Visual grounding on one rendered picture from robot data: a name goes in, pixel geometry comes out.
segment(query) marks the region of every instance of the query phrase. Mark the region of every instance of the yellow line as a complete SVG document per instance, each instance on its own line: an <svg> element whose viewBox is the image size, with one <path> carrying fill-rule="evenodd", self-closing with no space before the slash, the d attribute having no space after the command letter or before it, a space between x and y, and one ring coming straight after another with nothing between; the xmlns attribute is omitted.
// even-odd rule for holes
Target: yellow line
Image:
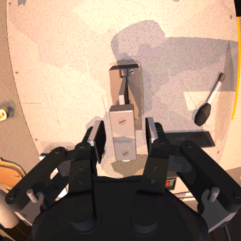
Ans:
<svg viewBox="0 0 241 241"><path fill-rule="evenodd" d="M232 111L232 120L235 118L236 105L239 94L240 86L240 56L241 56L241 37L240 37L240 17L237 16L237 36L238 36L238 67L237 67L237 86L236 86L236 95L234 101L234 107Z"/></svg>

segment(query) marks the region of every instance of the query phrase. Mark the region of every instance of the brown curved object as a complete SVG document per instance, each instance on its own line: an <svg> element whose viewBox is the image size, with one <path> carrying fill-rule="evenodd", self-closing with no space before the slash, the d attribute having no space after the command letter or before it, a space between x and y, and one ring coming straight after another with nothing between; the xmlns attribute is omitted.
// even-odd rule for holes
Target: brown curved object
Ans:
<svg viewBox="0 0 241 241"><path fill-rule="evenodd" d="M11 162L0 158L0 183L12 189L26 174L24 170Z"/></svg>

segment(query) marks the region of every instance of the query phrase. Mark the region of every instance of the small yellow object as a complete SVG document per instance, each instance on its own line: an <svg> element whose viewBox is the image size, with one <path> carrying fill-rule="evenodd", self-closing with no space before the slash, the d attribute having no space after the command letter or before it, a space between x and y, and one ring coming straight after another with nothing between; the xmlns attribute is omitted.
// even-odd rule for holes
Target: small yellow object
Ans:
<svg viewBox="0 0 241 241"><path fill-rule="evenodd" d="M7 108L0 109L0 121L4 121L9 117L9 110Z"/></svg>

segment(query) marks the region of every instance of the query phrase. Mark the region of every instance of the white brush handle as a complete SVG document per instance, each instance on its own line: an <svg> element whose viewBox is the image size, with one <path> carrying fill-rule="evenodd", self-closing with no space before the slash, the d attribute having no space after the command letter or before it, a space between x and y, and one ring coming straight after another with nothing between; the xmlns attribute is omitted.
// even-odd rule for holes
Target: white brush handle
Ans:
<svg viewBox="0 0 241 241"><path fill-rule="evenodd" d="M221 86L224 79L225 79L225 75L223 73L221 73L215 87L212 90L212 93L210 94L209 98L206 101L207 103L211 104L212 100L214 99L214 97L215 97L217 91L219 90L219 87Z"/></svg>

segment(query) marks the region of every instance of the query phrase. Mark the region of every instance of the black brush head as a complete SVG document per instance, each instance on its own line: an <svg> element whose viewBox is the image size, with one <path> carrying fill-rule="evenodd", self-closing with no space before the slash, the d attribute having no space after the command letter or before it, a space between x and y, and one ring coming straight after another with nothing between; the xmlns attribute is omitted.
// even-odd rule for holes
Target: black brush head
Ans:
<svg viewBox="0 0 241 241"><path fill-rule="evenodd" d="M202 126L209 118L210 112L211 112L211 105L209 103L206 103L196 113L195 120L194 120L195 124L199 127Z"/></svg>

